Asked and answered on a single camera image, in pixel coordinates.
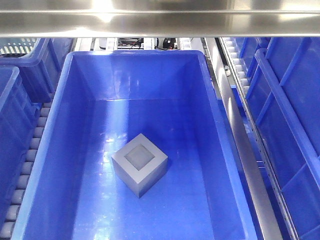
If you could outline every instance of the metal frame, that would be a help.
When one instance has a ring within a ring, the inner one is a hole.
[[[155,49],[155,39],[152,37],[144,37],[144,43],[142,50]],[[84,37],[78,38],[74,51],[114,51],[118,49],[117,37],[95,38]]]
[[[273,170],[271,161],[269,159],[269,156],[267,154],[266,148],[265,148],[265,146],[263,144],[263,141],[261,139],[261,136],[259,134],[257,126],[255,125],[255,122],[253,120],[251,112],[249,110],[248,103],[247,103],[247,100],[246,100],[246,95],[245,95],[245,93],[243,91],[243,88],[241,87],[242,85],[241,85],[241,82],[240,82],[240,77],[238,75],[236,65],[232,61],[232,55],[228,51],[228,46],[227,46],[226,42],[222,38],[220,38],[220,43],[221,43],[223,52],[224,52],[224,54],[226,56],[226,60],[228,62],[228,65],[230,67],[231,74],[232,74],[232,76],[234,78],[234,81],[235,81],[235,84],[236,84],[236,88],[237,88],[238,93],[240,95],[240,99],[241,99],[241,102],[242,102],[246,117],[247,117],[248,121],[250,122],[251,130],[252,130],[252,132],[254,134],[254,137],[255,137],[255,140],[257,142],[257,145],[258,145],[258,148],[259,148],[259,152],[261,154],[261,157],[263,159],[263,163],[264,163],[265,168],[267,170],[267,173],[268,173],[268,176],[269,176],[273,191],[275,193],[275,196],[276,196],[276,199],[277,199],[277,202],[278,202],[278,205],[280,207],[280,210],[281,210],[282,216],[284,218],[286,227],[287,227],[287,229],[289,231],[289,235],[290,235],[291,239],[298,240],[299,237],[298,237],[297,231],[295,229],[293,220],[292,220],[292,218],[290,216],[290,213],[289,213],[287,204],[285,202],[285,199],[284,199],[284,197],[282,195],[282,192],[281,192],[277,177],[275,175],[275,172]]]
[[[214,38],[205,38],[206,49],[221,94],[223,105],[231,126],[231,131],[243,167],[262,236],[265,240],[282,240],[282,235],[271,206],[263,178],[249,142],[236,99],[230,87],[218,46]]]
[[[0,37],[320,36],[318,0],[1,1]]]
[[[191,40],[189,37],[180,37],[177,39],[177,42],[179,42],[178,48],[180,50],[191,50]]]

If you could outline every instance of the blue plastic bin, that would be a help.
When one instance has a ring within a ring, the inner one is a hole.
[[[243,70],[249,82],[257,68],[257,62],[254,61],[255,53],[258,49],[267,48],[270,39],[270,37],[245,37],[243,40],[242,47],[239,49],[239,58],[244,61]]]
[[[261,108],[255,123],[302,240],[320,239],[315,238],[320,236],[320,72],[310,66],[311,60],[320,61],[319,46],[318,38],[305,38],[301,54],[295,54],[280,83],[266,49],[258,50],[258,68],[248,91],[250,108]],[[266,85],[269,95],[254,100]]]
[[[238,90],[237,90],[237,86],[236,85],[230,85],[230,87],[231,87],[231,90],[233,92],[233,95],[234,95],[234,98],[235,98],[235,101],[236,101],[236,105],[239,108],[243,108],[243,105],[242,105],[242,102],[241,102],[241,99],[240,99],[240,96],[239,96],[239,93],[238,93]]]
[[[137,198],[111,155],[140,133],[168,170]],[[203,54],[69,54],[13,238],[256,240]]]
[[[273,37],[265,58],[270,63],[279,82],[291,63],[303,37]]]
[[[235,37],[235,43],[239,49],[242,49],[242,45],[244,44],[245,37]]]
[[[26,160],[39,109],[31,103],[15,66],[0,66],[0,229],[22,163]]]
[[[50,102],[72,43],[73,38],[1,38],[0,65],[19,67],[23,86],[32,102]],[[4,57],[18,52],[26,55]]]

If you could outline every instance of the stainless steel beam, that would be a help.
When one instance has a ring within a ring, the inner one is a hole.
[[[282,240],[283,238],[252,146],[249,142],[237,102],[228,82],[216,41],[214,38],[206,38],[205,42],[263,238],[265,240]]]
[[[0,37],[320,36],[318,0],[0,3]]]

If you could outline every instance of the metal shelf rail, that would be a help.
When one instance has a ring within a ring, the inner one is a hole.
[[[319,36],[318,0],[1,1],[0,37]]]

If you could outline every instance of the gray metal cube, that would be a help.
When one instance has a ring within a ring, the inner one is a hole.
[[[140,133],[112,156],[112,162],[115,173],[140,198],[167,172],[168,156]]]

